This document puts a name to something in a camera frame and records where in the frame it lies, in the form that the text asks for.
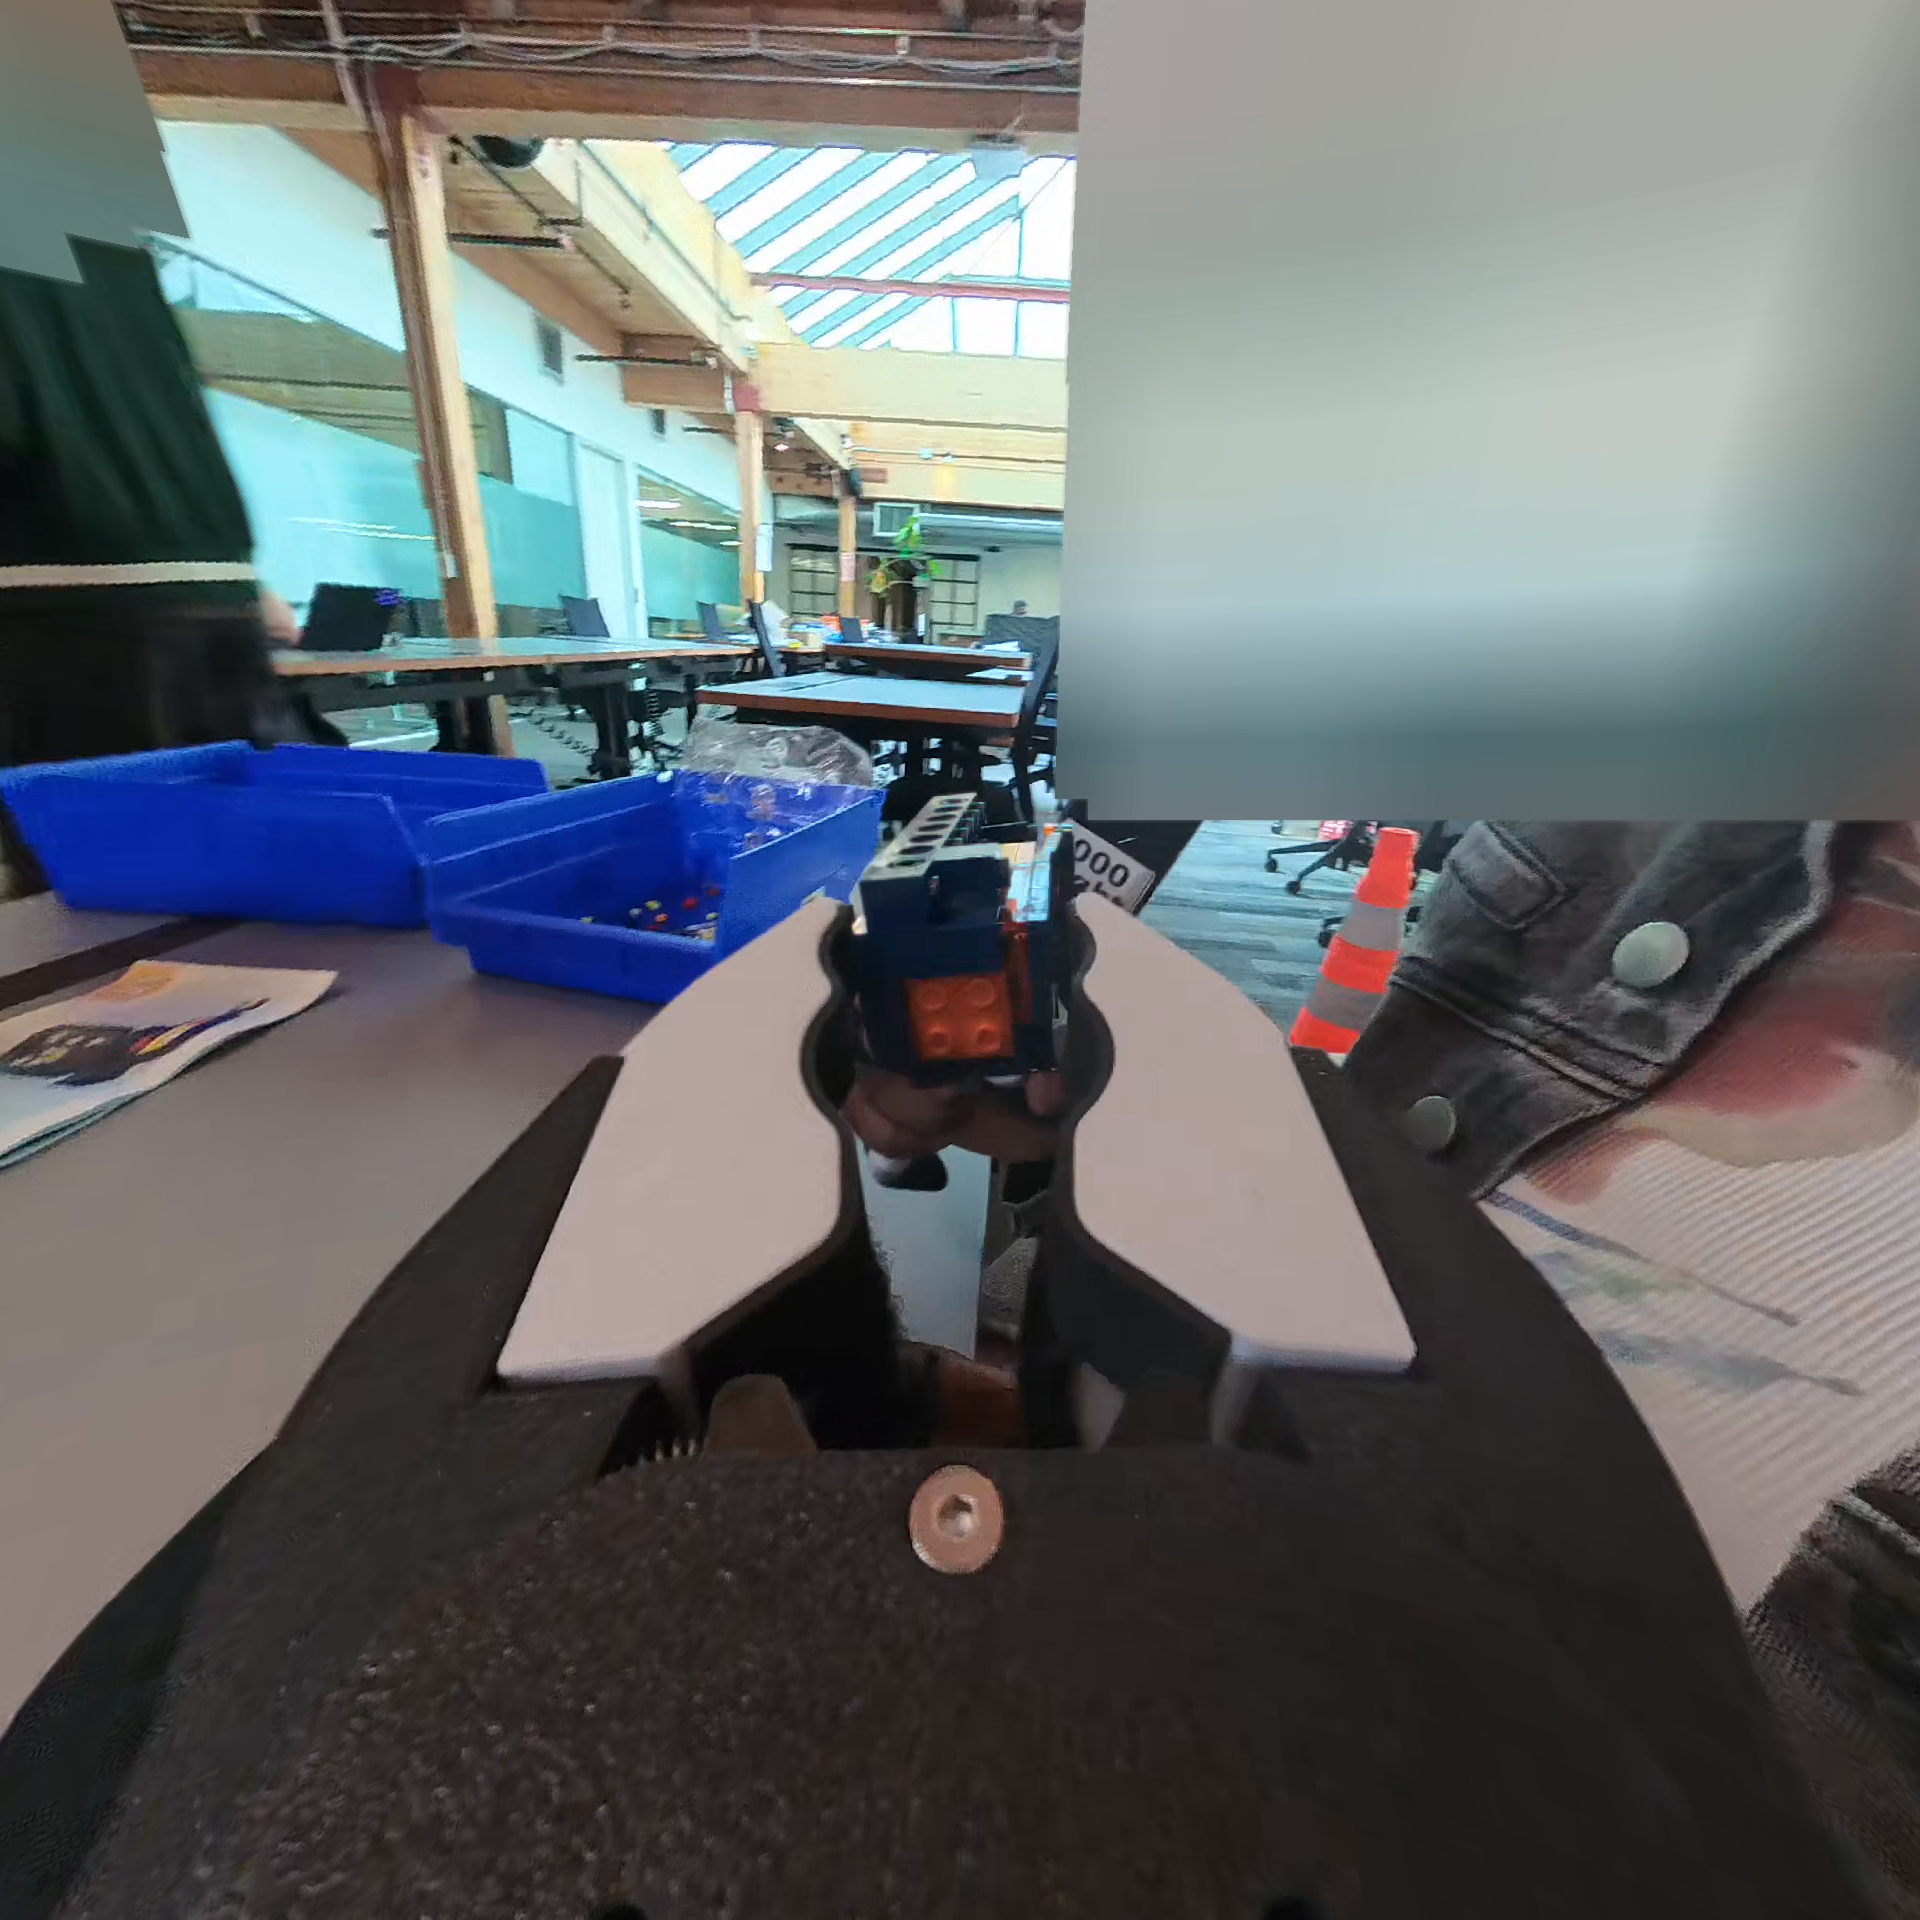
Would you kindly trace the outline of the dark-topped desk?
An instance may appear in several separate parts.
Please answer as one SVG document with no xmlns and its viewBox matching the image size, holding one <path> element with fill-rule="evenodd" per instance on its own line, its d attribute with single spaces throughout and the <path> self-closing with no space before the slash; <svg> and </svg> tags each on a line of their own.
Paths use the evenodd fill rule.
<svg viewBox="0 0 1920 1920">
<path fill-rule="evenodd" d="M 702 714 L 730 714 L 742 725 L 828 729 L 859 747 L 897 746 L 902 771 L 916 777 L 934 771 L 969 774 L 987 753 L 1010 750 L 1025 690 L 811 673 L 700 685 L 693 701 Z"/>
</svg>

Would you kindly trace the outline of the long wooden desk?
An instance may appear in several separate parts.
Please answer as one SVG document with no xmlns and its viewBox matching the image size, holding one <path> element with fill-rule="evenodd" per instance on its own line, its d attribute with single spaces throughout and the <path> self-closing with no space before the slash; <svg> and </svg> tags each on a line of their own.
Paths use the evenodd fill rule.
<svg viewBox="0 0 1920 1920">
<path fill-rule="evenodd" d="M 625 777 L 633 761 L 631 697 L 638 684 L 663 684 L 693 705 L 713 673 L 757 674 L 762 659 L 741 641 L 395 641 L 371 652 L 271 653 L 281 684 L 323 714 L 379 706 L 445 708 L 457 753 L 511 755 L 511 725 L 482 706 L 526 701 L 539 692 L 581 706 L 594 725 L 591 761 Z"/>
</svg>

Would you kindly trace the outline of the person's grey denim jacket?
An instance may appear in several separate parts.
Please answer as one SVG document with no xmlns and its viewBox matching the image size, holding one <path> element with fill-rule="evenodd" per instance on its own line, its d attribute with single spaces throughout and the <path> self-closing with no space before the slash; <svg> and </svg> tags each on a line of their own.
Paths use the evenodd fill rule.
<svg viewBox="0 0 1920 1920">
<path fill-rule="evenodd" d="M 1658 1092 L 1886 825 L 1916 822 L 1477 822 L 1346 1074 L 1483 1209 Z M 1734 1609 L 1865 1899 L 1916 1915 L 1918 1387 L 1916 1449 L 1828 1503 Z"/>
</svg>

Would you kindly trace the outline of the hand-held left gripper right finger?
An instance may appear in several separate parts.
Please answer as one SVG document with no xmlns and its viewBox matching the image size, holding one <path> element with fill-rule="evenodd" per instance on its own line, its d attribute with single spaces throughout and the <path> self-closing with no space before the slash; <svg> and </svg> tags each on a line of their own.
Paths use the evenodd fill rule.
<svg viewBox="0 0 1920 1920">
<path fill-rule="evenodd" d="M 1073 919 L 1050 1273 L 1070 1357 L 1106 1381 L 1406 1375 L 1418 1345 L 1283 1031 L 1116 903 Z"/>
</svg>

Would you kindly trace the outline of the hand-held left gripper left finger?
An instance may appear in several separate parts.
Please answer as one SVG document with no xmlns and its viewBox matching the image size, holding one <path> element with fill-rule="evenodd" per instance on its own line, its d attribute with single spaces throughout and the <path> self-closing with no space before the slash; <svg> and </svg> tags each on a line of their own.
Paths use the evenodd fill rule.
<svg viewBox="0 0 1920 1920">
<path fill-rule="evenodd" d="M 885 1300 L 820 1043 L 851 911 L 807 899 L 715 961 L 619 1054 L 497 1356 L 506 1386 L 885 1365 Z"/>
</svg>

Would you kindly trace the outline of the thick white instruction booklet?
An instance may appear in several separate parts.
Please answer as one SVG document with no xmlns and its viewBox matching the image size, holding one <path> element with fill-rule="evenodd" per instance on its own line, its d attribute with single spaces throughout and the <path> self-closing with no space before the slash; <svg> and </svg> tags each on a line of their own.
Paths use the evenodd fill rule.
<svg viewBox="0 0 1920 1920">
<path fill-rule="evenodd" d="M 3 1019 L 3 1166 L 170 1086 L 215 1051 L 291 1021 L 333 972 L 141 961 L 84 995 Z"/>
</svg>

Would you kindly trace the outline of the blue storage bin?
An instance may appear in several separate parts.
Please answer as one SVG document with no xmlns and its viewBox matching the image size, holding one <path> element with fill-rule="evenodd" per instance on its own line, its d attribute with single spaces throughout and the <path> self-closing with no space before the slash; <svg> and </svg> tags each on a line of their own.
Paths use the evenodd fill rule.
<svg viewBox="0 0 1920 1920">
<path fill-rule="evenodd" d="M 4 771 L 62 906 L 175 919 L 426 923 L 426 825 L 542 796 L 534 759 L 244 740 Z"/>
<path fill-rule="evenodd" d="M 426 923 L 473 972 L 667 1003 L 879 846 L 867 785 L 675 773 L 445 814 L 419 831 Z"/>
</svg>

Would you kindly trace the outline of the blue brick model with base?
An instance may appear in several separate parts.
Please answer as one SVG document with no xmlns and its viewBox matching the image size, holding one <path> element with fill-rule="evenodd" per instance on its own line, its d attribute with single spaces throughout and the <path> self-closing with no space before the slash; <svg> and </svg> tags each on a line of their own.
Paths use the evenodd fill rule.
<svg viewBox="0 0 1920 1920">
<path fill-rule="evenodd" d="M 929 799 L 855 889 L 847 985 L 874 1062 L 923 1089 L 1054 1067 L 1070 875 L 1055 831 L 1006 839 L 980 796 Z"/>
</svg>

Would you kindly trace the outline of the orange traffic cone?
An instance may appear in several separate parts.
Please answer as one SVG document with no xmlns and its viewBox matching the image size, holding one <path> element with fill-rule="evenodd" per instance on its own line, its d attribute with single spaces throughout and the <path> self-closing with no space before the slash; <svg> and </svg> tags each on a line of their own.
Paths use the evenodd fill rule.
<svg viewBox="0 0 1920 1920">
<path fill-rule="evenodd" d="M 1294 1049 L 1343 1058 L 1377 1017 L 1401 957 L 1419 843 L 1411 828 L 1377 831 L 1354 900 L 1334 923 L 1319 975 L 1286 1033 Z"/>
</svg>

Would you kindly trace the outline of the person's white printed shirt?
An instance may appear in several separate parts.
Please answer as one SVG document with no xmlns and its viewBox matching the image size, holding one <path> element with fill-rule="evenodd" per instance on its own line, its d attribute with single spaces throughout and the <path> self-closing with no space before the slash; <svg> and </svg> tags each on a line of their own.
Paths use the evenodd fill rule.
<svg viewBox="0 0 1920 1920">
<path fill-rule="evenodd" d="M 1483 1203 L 1620 1374 L 1745 1611 L 1916 1449 L 1916 1017 L 1909 822 L 1658 1092 Z"/>
</svg>

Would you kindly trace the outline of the clear plastic bag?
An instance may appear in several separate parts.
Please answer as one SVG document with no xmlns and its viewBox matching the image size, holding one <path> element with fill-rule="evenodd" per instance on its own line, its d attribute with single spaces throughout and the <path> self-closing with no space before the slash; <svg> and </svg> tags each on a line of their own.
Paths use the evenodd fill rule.
<svg viewBox="0 0 1920 1920">
<path fill-rule="evenodd" d="M 702 708 L 678 747 L 683 773 L 874 788 L 874 756 L 833 726 Z"/>
</svg>

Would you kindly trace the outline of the person's right hand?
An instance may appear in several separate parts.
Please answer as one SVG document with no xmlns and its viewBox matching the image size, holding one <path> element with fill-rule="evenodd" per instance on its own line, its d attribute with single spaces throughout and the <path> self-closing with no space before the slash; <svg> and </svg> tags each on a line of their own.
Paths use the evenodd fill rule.
<svg viewBox="0 0 1920 1920">
<path fill-rule="evenodd" d="M 898 1073 L 865 1066 L 842 1116 L 867 1147 L 877 1186 L 934 1193 L 947 1189 L 947 1150 L 1004 1167 L 1050 1164 L 1065 1105 L 1061 1073 L 1030 1073 L 1006 1086 L 921 1089 Z"/>
</svg>

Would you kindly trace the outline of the wooden post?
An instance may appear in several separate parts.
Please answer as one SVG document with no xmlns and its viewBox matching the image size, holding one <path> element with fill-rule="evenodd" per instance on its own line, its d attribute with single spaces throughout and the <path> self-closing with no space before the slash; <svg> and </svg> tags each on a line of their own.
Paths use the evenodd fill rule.
<svg viewBox="0 0 1920 1920">
<path fill-rule="evenodd" d="M 367 84 L 367 145 L 389 228 L 439 598 L 451 638 L 473 643 L 482 655 L 499 655 L 473 409 L 452 310 L 441 133 L 406 76 L 365 67 L 361 81 Z"/>
</svg>

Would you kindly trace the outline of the black laptop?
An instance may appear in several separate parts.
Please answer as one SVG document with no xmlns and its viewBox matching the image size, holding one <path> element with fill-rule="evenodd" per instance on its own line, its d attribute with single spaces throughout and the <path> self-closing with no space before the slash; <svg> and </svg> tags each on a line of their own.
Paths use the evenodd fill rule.
<svg viewBox="0 0 1920 1920">
<path fill-rule="evenodd" d="M 389 643 L 404 596 L 390 588 L 318 582 L 307 603 L 300 646 L 309 653 L 373 653 Z"/>
</svg>

